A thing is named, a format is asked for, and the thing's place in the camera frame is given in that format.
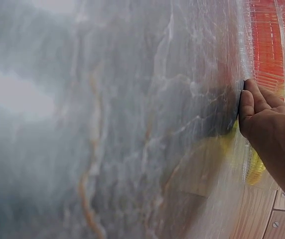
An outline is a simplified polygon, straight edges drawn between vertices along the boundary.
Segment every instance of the drawer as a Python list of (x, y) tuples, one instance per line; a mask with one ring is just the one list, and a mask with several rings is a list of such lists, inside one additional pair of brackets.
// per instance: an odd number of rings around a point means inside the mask
[(285, 239), (285, 212), (272, 212), (264, 239)]
[(276, 202), (274, 204), (274, 209), (285, 210), (285, 193), (282, 189), (278, 190)]

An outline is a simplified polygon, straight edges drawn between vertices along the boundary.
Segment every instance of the cabinet door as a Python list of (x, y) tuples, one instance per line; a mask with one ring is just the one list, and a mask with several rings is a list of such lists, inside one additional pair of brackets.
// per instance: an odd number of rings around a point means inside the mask
[(285, 239), (285, 212), (272, 212), (264, 239)]
[(230, 239), (261, 239), (266, 230), (275, 191), (245, 186)]
[(285, 192), (282, 189), (279, 189), (277, 194), (277, 199), (274, 204), (275, 209), (285, 210)]

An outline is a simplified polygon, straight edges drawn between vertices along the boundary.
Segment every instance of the finger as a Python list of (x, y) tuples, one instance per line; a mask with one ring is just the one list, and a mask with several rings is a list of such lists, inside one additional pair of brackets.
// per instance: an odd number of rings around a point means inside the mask
[(285, 106), (285, 102), (281, 100), (278, 96), (276, 96), (273, 92), (261, 86), (259, 86), (259, 90), (264, 99), (266, 99), (268, 105), (271, 106), (272, 108)]
[(254, 99), (250, 91), (242, 91), (239, 104), (239, 126), (244, 137), (248, 137), (251, 131), (250, 118), (255, 114)]
[(254, 79), (246, 80), (244, 88), (245, 90), (250, 91), (253, 96), (255, 113), (271, 109), (271, 106), (267, 103), (266, 99), (264, 99)]

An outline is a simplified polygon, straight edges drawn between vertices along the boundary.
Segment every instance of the red object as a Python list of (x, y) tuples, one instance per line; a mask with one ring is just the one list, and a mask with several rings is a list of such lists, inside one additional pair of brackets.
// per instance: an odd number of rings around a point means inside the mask
[(285, 97), (285, 0), (245, 3), (247, 52), (259, 85)]

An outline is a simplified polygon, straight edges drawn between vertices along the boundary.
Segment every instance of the hand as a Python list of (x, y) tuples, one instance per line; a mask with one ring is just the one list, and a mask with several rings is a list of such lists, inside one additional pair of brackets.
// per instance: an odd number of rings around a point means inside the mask
[(285, 191), (285, 102), (272, 92), (245, 81), (239, 106), (240, 131), (267, 170)]

